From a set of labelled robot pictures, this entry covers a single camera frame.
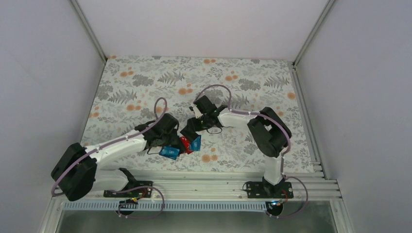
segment red card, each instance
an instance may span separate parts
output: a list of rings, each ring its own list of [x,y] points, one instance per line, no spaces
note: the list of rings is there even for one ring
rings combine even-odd
[[[189,150],[189,146],[190,146],[190,142],[189,142],[189,140],[187,140],[185,137],[180,137],[180,140],[183,142],[183,145],[185,145],[185,148],[186,148],[186,151],[185,151],[185,153],[187,153],[187,154],[190,154],[190,153],[192,153],[193,151],[192,150]]]

